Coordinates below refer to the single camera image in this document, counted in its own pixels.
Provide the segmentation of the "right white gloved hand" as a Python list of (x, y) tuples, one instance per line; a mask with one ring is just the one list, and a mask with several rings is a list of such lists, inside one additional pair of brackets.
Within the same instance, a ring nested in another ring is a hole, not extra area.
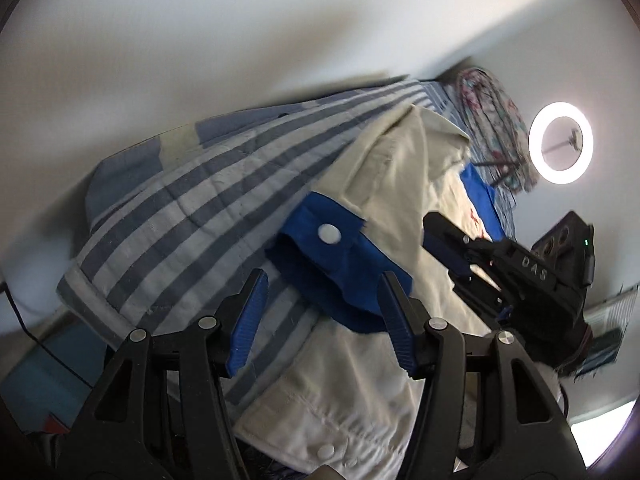
[(535, 362), (534, 365), (536, 367), (536, 370), (538, 370), (539, 375), (544, 380), (544, 383), (549, 388), (552, 396), (554, 397), (554, 400), (559, 405), (561, 411), (564, 414), (567, 414), (567, 397), (562, 384), (560, 383), (559, 376), (558, 374), (556, 374), (556, 371), (552, 367), (541, 362)]

